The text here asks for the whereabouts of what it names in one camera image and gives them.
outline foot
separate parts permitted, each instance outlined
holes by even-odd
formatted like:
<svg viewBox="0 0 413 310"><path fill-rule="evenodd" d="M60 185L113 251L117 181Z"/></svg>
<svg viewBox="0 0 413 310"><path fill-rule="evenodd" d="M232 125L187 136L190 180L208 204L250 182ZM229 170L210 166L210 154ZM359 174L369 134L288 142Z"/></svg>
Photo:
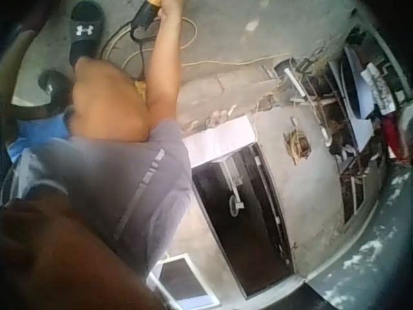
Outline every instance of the foot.
<svg viewBox="0 0 413 310"><path fill-rule="evenodd" d="M37 80L39 87L50 96L50 103L45 105L48 116L62 113L70 104L72 82L62 73L46 70Z"/></svg>
<svg viewBox="0 0 413 310"><path fill-rule="evenodd" d="M81 57L95 58L101 42L105 15L93 1L75 5L70 21L70 64L75 67Z"/></svg>

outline wall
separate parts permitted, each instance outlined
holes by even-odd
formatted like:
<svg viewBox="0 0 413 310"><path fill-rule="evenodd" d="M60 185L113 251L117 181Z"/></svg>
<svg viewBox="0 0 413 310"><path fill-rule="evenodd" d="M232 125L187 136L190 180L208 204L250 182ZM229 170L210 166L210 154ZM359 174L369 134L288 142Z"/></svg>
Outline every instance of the wall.
<svg viewBox="0 0 413 310"><path fill-rule="evenodd" d="M309 158L294 165L283 134L292 130L291 117L311 144ZM337 166L325 147L310 108L283 107L259 112L255 122L262 148L281 204L296 271L307 276L353 237L365 222L379 189L379 172L370 163L365 178L365 204L344 225L343 202Z"/></svg>
<svg viewBox="0 0 413 310"><path fill-rule="evenodd" d="M183 253L188 253L221 305L244 300L194 195L168 250L169 256Z"/></svg>

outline window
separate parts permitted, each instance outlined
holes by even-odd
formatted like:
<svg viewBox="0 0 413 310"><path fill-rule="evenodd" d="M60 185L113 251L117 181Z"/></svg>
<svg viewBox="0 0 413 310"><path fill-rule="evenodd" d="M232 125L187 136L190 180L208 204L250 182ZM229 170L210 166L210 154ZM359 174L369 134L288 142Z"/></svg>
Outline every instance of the window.
<svg viewBox="0 0 413 310"><path fill-rule="evenodd" d="M159 262L157 266L161 266L159 277L151 273L150 279L172 307L180 310L199 310L219 305L215 294L202 279L187 254L168 258Z"/></svg>

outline gray t-shirt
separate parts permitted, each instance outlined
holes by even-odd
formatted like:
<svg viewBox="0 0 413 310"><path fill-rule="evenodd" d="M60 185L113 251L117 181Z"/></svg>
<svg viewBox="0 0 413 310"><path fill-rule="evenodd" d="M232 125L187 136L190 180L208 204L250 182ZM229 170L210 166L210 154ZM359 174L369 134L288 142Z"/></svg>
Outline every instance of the gray t-shirt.
<svg viewBox="0 0 413 310"><path fill-rule="evenodd" d="M34 187L68 195L99 237L146 277L165 254L190 202L188 150L176 122L148 143L71 138L26 149L3 184L2 202Z"/></svg>

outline debris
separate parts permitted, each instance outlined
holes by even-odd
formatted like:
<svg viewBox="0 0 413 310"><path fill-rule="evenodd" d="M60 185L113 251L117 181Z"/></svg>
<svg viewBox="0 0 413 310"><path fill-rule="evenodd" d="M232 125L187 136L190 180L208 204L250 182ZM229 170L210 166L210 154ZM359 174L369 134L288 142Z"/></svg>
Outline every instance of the debris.
<svg viewBox="0 0 413 310"><path fill-rule="evenodd" d="M372 241L367 242L365 245L363 245L360 248L360 252L367 252L370 250L373 250L373 253L370 259L368 259L368 261L372 263L376 260L378 255L383 250L383 244L380 242L380 240L377 239L377 240L372 240Z"/></svg>
<svg viewBox="0 0 413 310"><path fill-rule="evenodd" d="M354 264L358 264L363 257L361 255L353 255L351 260L347 260L343 264L343 269L347 269Z"/></svg>

